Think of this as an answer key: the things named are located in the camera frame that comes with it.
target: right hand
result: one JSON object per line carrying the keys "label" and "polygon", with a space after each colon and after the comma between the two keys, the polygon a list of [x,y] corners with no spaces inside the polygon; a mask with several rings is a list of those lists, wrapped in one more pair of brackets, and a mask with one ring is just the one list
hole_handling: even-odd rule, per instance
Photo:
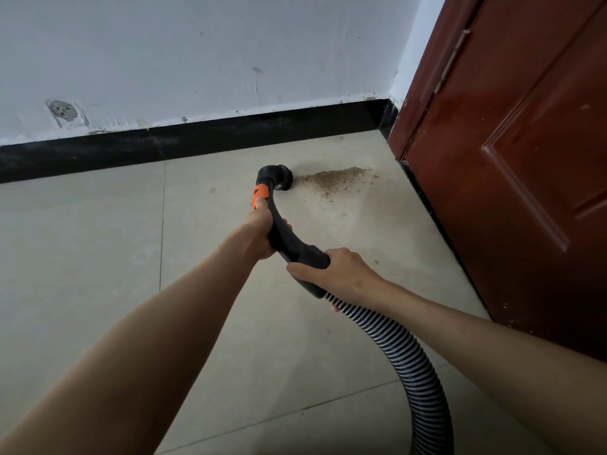
{"label": "right hand", "polygon": [[329,249],[327,255],[331,263],[323,270],[295,262],[287,264],[286,270],[294,278],[313,282],[347,303],[375,309],[373,294],[385,280],[360,255],[345,247]]}

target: forearm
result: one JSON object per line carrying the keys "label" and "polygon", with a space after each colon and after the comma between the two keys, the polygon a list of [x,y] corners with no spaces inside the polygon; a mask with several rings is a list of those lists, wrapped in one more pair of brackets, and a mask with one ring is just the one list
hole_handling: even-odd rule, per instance
{"label": "forearm", "polygon": [[257,261],[248,244],[242,230],[232,234],[114,326],[0,452],[153,453]]}
{"label": "forearm", "polygon": [[389,282],[368,298],[559,451],[604,452],[604,363]]}

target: floor tile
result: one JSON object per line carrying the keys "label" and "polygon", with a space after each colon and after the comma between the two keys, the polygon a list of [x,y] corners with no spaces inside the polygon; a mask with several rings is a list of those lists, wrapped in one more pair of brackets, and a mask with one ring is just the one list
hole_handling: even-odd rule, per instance
{"label": "floor tile", "polygon": [[[276,202],[304,241],[350,247],[382,276],[487,317],[378,131],[167,162],[163,287],[241,223],[257,171],[267,164],[284,164],[296,175]],[[328,184],[327,175],[305,177],[348,168],[354,169],[329,175]],[[361,330],[308,295],[284,266],[273,256],[255,268],[161,450],[396,377]],[[428,353],[435,366],[444,364]]]}
{"label": "floor tile", "polygon": [[[438,374],[451,407],[455,453],[552,453],[453,367]],[[405,393],[400,383],[390,383],[167,453],[401,455],[408,453],[410,427]]]}
{"label": "floor tile", "polygon": [[163,163],[0,185],[0,434],[158,290]]}

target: door panel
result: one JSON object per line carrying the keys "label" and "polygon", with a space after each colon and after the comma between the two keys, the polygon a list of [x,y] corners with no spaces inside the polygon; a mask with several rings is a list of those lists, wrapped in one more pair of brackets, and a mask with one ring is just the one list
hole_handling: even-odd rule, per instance
{"label": "door panel", "polygon": [[607,8],[485,0],[406,153],[494,319],[607,359]]}

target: dust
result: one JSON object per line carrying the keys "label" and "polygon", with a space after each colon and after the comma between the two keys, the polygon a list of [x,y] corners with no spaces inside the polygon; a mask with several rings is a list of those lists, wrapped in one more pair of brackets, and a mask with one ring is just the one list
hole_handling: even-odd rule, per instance
{"label": "dust", "polygon": [[325,198],[330,197],[337,191],[345,191],[358,183],[367,175],[370,169],[360,167],[349,167],[341,170],[329,170],[317,172],[316,174],[301,175],[295,177],[293,186],[310,185],[320,190]]}

